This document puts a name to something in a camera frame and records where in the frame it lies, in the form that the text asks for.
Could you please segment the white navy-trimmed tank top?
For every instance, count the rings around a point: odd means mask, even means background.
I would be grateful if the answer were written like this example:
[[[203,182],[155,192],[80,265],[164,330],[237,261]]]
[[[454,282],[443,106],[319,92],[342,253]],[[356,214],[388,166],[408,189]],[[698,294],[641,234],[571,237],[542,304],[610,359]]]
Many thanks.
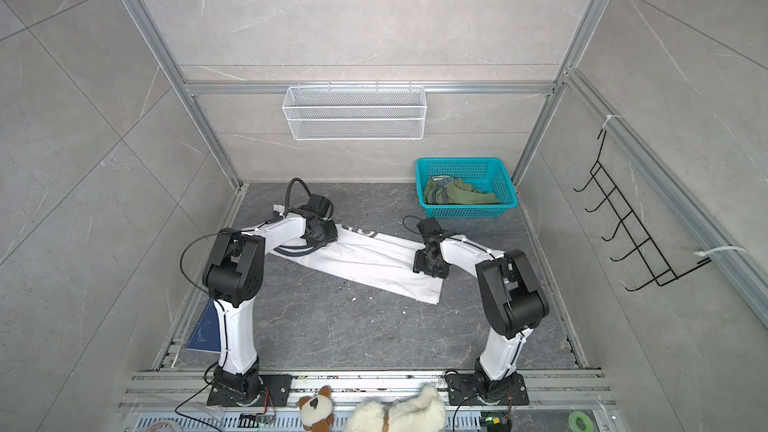
[[[300,255],[297,242],[270,253],[348,281],[439,303],[443,280],[413,271],[416,253],[424,244],[344,225],[337,230],[336,241],[309,254]]]

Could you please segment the teal plastic basket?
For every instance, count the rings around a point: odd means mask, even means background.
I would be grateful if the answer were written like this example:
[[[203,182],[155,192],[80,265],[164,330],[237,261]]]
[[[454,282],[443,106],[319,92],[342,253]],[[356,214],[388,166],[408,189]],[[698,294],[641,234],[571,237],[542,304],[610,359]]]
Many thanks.
[[[433,176],[461,178],[483,192],[492,192],[498,199],[492,205],[428,205],[422,194],[427,180]],[[515,188],[504,163],[497,158],[420,158],[416,161],[417,195],[428,217],[435,218],[496,218],[518,205]]]

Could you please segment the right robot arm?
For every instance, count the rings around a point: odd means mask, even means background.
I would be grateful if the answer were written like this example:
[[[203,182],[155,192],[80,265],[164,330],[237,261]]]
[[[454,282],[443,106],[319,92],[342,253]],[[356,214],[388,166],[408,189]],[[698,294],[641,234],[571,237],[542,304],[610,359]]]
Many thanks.
[[[533,330],[549,314],[549,303],[530,260],[520,250],[491,249],[463,235],[451,234],[437,219],[416,225],[424,248],[416,252],[413,271],[444,279],[449,268],[472,273],[490,330],[474,371],[448,371],[444,380],[452,405],[522,406],[529,403],[517,361]]]

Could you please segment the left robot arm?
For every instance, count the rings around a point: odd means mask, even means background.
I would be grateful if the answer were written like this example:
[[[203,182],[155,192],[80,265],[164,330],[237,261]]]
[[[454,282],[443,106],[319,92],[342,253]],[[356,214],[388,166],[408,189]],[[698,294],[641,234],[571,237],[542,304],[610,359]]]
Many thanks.
[[[202,282],[181,272],[193,287],[207,293],[217,313],[221,351],[208,381],[209,406],[269,403],[253,337],[253,306],[264,282],[265,257],[274,251],[302,258],[335,242],[338,231],[332,215],[332,202],[295,177],[287,185],[283,209],[273,218],[245,229],[223,228],[193,241],[213,240]]]

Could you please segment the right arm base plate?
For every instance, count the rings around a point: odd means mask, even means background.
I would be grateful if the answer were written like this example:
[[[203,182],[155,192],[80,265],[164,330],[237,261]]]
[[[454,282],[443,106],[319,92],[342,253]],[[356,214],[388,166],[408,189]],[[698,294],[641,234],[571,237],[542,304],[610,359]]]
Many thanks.
[[[530,399],[523,377],[517,372],[499,381],[486,380],[481,373],[444,374],[451,405],[527,406]]]

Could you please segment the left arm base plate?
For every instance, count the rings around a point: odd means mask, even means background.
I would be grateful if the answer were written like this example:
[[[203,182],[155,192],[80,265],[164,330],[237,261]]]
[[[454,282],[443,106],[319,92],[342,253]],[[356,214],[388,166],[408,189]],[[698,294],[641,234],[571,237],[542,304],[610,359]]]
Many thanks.
[[[254,392],[242,395],[226,386],[214,383],[208,395],[207,406],[220,407],[284,407],[288,403],[293,376],[268,374],[260,376],[261,383]]]

